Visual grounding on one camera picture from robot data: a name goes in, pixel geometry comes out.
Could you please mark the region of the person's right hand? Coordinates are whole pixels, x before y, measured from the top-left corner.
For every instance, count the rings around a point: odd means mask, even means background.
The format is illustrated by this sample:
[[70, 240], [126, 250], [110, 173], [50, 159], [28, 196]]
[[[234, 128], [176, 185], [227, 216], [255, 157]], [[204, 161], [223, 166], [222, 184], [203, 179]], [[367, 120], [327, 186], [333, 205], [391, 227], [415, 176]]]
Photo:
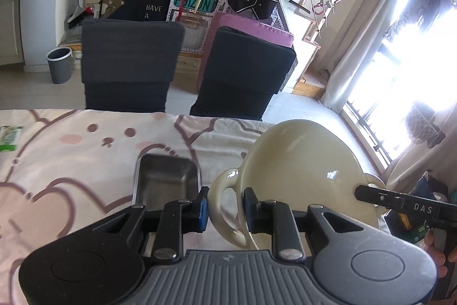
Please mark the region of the person's right hand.
[[443, 252], [437, 250], [434, 246], [434, 233], [433, 231], [428, 231], [424, 237], [424, 246], [423, 250], [426, 251], [429, 256], [432, 257], [434, 263], [437, 266], [438, 270], [438, 277], [444, 278], [448, 273], [448, 269], [445, 267], [446, 263], [456, 263], [457, 261], [457, 254], [456, 248], [452, 250], [452, 252], [448, 255], [445, 255]]

